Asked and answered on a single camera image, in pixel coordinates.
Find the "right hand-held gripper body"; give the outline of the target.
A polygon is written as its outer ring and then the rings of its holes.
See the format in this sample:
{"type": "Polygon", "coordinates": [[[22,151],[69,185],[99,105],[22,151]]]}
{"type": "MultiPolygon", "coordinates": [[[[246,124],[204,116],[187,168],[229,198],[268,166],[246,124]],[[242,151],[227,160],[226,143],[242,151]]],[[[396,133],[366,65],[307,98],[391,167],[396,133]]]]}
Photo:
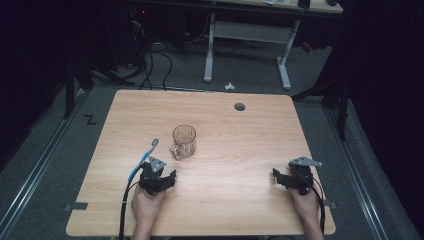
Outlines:
{"type": "Polygon", "coordinates": [[[297,189],[300,195],[306,195],[309,192],[309,188],[313,186],[311,166],[322,167],[323,164],[311,158],[301,156],[291,160],[288,166],[295,180],[294,189],[297,189]]]}

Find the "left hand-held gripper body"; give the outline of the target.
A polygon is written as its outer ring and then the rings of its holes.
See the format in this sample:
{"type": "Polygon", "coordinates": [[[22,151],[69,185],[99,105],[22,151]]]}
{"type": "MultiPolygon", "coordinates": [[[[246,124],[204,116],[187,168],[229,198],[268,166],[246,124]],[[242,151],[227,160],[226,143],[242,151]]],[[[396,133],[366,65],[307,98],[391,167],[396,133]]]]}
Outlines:
{"type": "Polygon", "coordinates": [[[169,188],[162,187],[162,173],[166,163],[153,156],[149,156],[150,168],[140,174],[139,186],[144,189],[149,195],[155,196],[159,192],[169,188]]]}

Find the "blue toothbrush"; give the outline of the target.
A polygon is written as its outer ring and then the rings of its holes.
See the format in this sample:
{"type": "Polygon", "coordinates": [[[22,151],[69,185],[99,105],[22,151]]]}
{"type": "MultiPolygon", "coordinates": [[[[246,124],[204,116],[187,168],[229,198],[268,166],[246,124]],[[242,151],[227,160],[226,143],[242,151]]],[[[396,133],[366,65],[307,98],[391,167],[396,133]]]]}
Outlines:
{"type": "Polygon", "coordinates": [[[157,139],[157,138],[153,139],[153,141],[151,143],[151,145],[152,145],[151,148],[144,153],[144,155],[141,157],[139,163],[136,165],[136,167],[132,170],[132,172],[128,176],[128,179],[127,179],[128,180],[128,183],[131,183],[132,182],[132,180],[134,179],[134,176],[141,169],[141,166],[146,161],[146,159],[155,150],[155,148],[158,145],[158,143],[159,143],[159,139],[157,139]]]}

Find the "clear glass mug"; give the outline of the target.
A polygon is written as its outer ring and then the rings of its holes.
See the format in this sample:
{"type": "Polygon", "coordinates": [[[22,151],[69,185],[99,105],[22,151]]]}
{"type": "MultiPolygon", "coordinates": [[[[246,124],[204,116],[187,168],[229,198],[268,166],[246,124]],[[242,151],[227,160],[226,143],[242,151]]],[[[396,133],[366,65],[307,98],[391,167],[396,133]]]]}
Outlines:
{"type": "Polygon", "coordinates": [[[170,152],[173,157],[180,161],[191,157],[196,150],[196,130],[191,125],[179,125],[172,133],[173,144],[170,152]]]}

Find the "person's left hand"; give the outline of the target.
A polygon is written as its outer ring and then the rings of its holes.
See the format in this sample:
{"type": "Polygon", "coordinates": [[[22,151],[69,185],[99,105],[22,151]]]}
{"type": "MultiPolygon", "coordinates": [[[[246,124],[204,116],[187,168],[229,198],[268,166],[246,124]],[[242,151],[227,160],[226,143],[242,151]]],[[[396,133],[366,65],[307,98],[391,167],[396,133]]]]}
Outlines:
{"type": "Polygon", "coordinates": [[[165,191],[149,195],[144,189],[136,187],[131,208],[138,225],[144,226],[154,223],[165,195],[165,191]]]}

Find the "person's right hand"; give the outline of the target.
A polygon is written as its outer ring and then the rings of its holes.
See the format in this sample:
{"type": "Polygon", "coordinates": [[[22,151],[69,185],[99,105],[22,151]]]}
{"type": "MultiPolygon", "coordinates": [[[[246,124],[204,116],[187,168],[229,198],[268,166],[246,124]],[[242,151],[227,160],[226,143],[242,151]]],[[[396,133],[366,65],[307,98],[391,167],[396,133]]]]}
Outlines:
{"type": "Polygon", "coordinates": [[[288,191],[302,222],[306,225],[319,225],[319,203],[316,194],[312,190],[305,195],[301,195],[296,189],[289,188],[288,191]]]}

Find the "black metal stand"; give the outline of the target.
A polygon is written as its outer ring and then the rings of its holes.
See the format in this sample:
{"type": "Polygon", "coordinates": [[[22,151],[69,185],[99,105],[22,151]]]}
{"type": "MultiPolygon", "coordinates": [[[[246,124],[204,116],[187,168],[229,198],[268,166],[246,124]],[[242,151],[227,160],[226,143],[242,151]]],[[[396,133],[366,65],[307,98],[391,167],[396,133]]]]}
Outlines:
{"type": "Polygon", "coordinates": [[[66,65],[64,119],[70,118],[75,107],[75,82],[85,90],[91,90],[94,85],[89,62],[81,57],[71,57],[66,65]]]}
{"type": "Polygon", "coordinates": [[[335,80],[318,84],[312,88],[309,88],[305,91],[302,91],[298,94],[292,96],[293,101],[299,101],[306,98],[307,96],[312,95],[321,95],[321,106],[325,109],[338,108],[338,115],[336,119],[336,131],[339,137],[345,141],[345,126],[348,100],[349,100],[349,90],[350,90],[351,80],[349,78],[340,77],[335,80]]]}

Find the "dark computer tower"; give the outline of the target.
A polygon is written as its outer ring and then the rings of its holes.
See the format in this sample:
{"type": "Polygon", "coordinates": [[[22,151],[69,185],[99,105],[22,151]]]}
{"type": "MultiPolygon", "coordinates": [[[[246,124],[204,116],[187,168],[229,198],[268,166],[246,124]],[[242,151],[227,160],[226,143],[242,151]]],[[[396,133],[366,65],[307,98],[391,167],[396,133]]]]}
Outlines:
{"type": "Polygon", "coordinates": [[[129,7],[129,21],[131,36],[135,47],[135,63],[142,65],[144,55],[148,51],[149,36],[147,27],[147,9],[141,7],[129,7]]]}

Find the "white-legged wooden desk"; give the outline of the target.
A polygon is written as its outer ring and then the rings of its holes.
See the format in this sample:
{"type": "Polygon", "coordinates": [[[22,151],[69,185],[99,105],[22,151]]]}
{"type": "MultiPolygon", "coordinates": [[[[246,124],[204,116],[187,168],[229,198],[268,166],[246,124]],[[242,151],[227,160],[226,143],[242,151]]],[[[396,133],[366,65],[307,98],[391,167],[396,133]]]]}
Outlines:
{"type": "MultiPolygon", "coordinates": [[[[249,6],[261,10],[288,10],[290,13],[342,14],[344,11],[338,0],[211,0],[213,6],[217,6],[219,3],[249,6]]],[[[300,18],[295,18],[288,26],[278,26],[277,23],[277,20],[274,20],[272,25],[243,23],[240,20],[217,20],[215,14],[211,13],[204,81],[207,83],[212,81],[215,39],[276,43],[284,46],[282,54],[276,58],[276,64],[283,89],[290,90],[291,83],[286,69],[286,61],[297,35],[300,18]]]]}

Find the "metal floor rail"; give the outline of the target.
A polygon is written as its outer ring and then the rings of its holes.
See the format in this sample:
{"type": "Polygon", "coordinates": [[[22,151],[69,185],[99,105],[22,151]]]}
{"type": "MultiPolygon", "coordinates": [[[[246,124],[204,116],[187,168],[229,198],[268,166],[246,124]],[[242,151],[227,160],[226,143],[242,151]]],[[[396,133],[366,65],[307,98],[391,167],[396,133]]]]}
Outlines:
{"type": "Polygon", "coordinates": [[[65,90],[30,128],[30,132],[0,173],[0,240],[7,240],[53,160],[76,112],[90,90],[79,89],[75,106],[65,113],[65,90]]]}
{"type": "Polygon", "coordinates": [[[388,240],[387,232],[377,213],[375,204],[370,197],[369,192],[362,180],[360,173],[355,165],[354,158],[350,152],[347,142],[342,139],[337,129],[336,117],[332,110],[324,109],[324,115],[329,122],[332,132],[338,142],[339,148],[342,151],[343,162],[345,164],[349,179],[355,191],[362,212],[366,218],[368,226],[371,230],[374,240],[388,240]]]}

